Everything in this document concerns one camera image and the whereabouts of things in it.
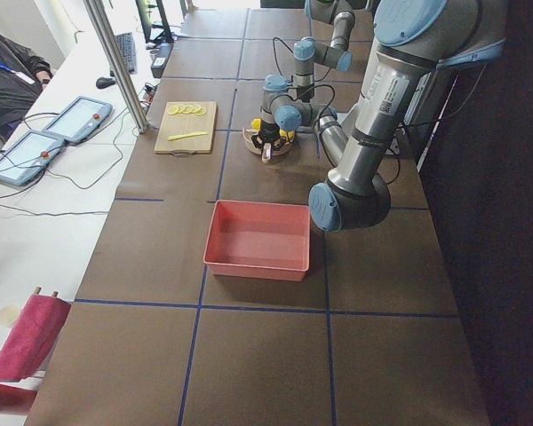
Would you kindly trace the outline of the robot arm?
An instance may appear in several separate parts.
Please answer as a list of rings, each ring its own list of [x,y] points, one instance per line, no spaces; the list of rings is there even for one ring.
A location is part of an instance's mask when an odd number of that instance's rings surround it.
[[[355,16],[347,1],[305,1],[305,15],[310,20],[332,25],[330,44],[317,42],[313,37],[304,37],[294,43],[294,83],[297,98],[309,102],[314,96],[314,65],[346,72],[352,63],[348,51]]]
[[[263,86],[257,129],[246,146],[268,162],[286,152],[292,133],[317,131],[332,168],[309,194],[310,214],[328,232],[379,224],[390,193],[378,174],[386,150],[424,75],[447,67],[472,67],[497,58],[505,42],[505,1],[381,1],[374,5],[374,39],[360,97],[340,121],[329,106],[312,102],[314,66],[346,71],[355,23],[347,1],[308,1],[306,16],[330,24],[329,44],[310,37],[294,46],[292,80],[270,75]]]

